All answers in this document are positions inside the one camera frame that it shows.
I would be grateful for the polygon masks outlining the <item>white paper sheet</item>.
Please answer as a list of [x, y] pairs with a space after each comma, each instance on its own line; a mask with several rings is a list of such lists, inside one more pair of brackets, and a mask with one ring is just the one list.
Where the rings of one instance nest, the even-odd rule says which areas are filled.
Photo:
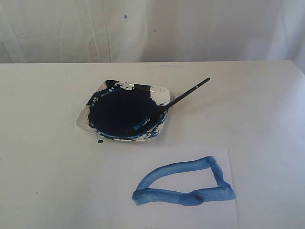
[[138, 147], [103, 157], [84, 210], [95, 229], [236, 229], [228, 151]]

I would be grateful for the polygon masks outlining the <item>white backdrop curtain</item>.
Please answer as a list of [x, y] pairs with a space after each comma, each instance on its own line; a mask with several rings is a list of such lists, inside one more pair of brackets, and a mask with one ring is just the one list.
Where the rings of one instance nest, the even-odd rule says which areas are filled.
[[3, 0], [0, 61], [305, 63], [302, 0]]

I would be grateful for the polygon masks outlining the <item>black paintbrush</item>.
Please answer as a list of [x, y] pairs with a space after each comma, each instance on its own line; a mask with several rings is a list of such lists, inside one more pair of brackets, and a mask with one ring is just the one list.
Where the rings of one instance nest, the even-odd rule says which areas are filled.
[[203, 86], [205, 83], [207, 83], [208, 81], [210, 81], [210, 77], [204, 79], [202, 82], [198, 83], [196, 86], [192, 87], [191, 89], [189, 89], [188, 91], [186, 91], [185, 93], [183, 93], [182, 95], [178, 96], [177, 98], [175, 98], [174, 100], [170, 101], [167, 105], [165, 106], [161, 106], [154, 114], [152, 114], [151, 116], [143, 119], [142, 121], [140, 121], [138, 124], [136, 124], [135, 126], [129, 128], [126, 131], [127, 135], [133, 135], [134, 133], [138, 132], [140, 129], [142, 129], [145, 125], [147, 125], [149, 122], [151, 122], [153, 119], [159, 117], [162, 113], [164, 113], [166, 110], [168, 110], [169, 108], [171, 108], [172, 106], [174, 106], [176, 103], [178, 103], [179, 101], [181, 101], [182, 99], [184, 99], [186, 96], [188, 96], [189, 94], [191, 94], [192, 92], [194, 92], [195, 90], [197, 90], [199, 87]]

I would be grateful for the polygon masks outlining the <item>white plate with blue paint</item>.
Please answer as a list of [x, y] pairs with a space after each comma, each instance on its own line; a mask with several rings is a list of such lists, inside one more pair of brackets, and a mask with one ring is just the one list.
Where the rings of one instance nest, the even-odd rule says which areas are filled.
[[76, 125], [107, 139], [154, 139], [164, 127], [167, 111], [133, 135], [127, 135], [126, 131], [168, 104], [170, 98], [170, 91], [164, 87], [106, 80], [91, 96], [76, 119]]

